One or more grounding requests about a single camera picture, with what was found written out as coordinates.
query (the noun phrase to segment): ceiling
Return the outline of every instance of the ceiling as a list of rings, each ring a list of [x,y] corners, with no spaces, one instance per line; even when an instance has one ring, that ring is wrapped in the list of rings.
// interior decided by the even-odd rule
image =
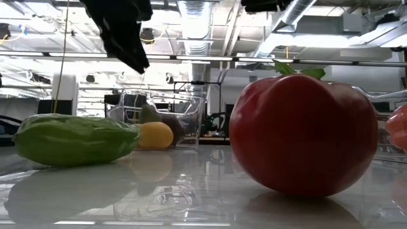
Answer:
[[[68,11],[68,25],[66,34],[66,52],[73,53],[104,53],[103,43],[99,37],[99,29],[91,18],[88,17],[84,7],[78,1],[71,0],[71,6],[67,10],[66,1],[26,0],[9,1],[0,0],[0,23],[10,24],[11,38],[17,38],[11,42],[0,45],[0,51],[20,52],[62,52],[65,38],[65,17]],[[225,40],[229,39],[231,55],[237,53],[253,52],[263,39],[264,26],[267,23],[266,13],[246,14],[242,7],[238,12],[233,12],[233,7],[238,2],[234,0],[222,0],[214,5],[212,10],[212,25],[210,40],[210,55],[221,55]],[[400,0],[377,0],[377,1],[342,1],[321,0],[310,8],[306,15],[339,17],[344,10],[355,8],[353,13],[382,10],[391,6],[397,6]],[[180,14],[176,11],[155,10],[153,18],[143,22],[143,27],[153,29],[155,42],[144,45],[147,54],[184,55],[182,26]],[[232,37],[238,32],[238,40],[233,44]],[[276,48],[272,55],[279,58],[301,59],[363,59],[385,60],[391,55],[388,49],[372,48],[363,50],[344,50],[337,48],[304,48],[289,46]],[[17,59],[0,56],[0,73],[3,75],[4,85],[43,85],[32,81],[28,71],[41,74],[52,80],[54,72],[60,69],[59,60]],[[81,84],[83,87],[149,87],[150,89],[172,89],[172,85],[166,83],[166,77],[170,74],[175,80],[188,80],[188,64],[152,63],[144,75],[137,74],[134,70],[118,61],[70,61],[64,65],[64,71],[82,72]],[[93,74],[96,84],[89,84],[85,78],[87,74]],[[32,90],[44,96],[44,90]],[[80,96],[99,97],[104,93],[81,92]]]

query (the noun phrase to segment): ceiling pipe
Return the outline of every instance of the ceiling pipe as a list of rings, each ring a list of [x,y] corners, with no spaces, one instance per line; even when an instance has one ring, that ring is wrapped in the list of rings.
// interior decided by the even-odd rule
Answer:
[[[304,16],[305,12],[311,8],[317,0],[294,0],[287,7],[287,10],[283,12],[283,15],[277,20],[276,23],[272,23],[272,29],[270,35],[264,39],[262,43],[253,52],[252,57],[266,58],[279,44],[278,34],[274,33],[287,26],[292,26],[293,32],[297,22]]]
[[[183,38],[194,39],[185,41],[187,55],[206,56],[209,54],[210,43],[206,40],[210,36],[210,14],[212,2],[207,1],[178,1],[178,8],[182,16]],[[209,81],[209,66],[206,64],[190,65],[188,78],[190,81]],[[206,97],[206,86],[191,86],[192,95]]]

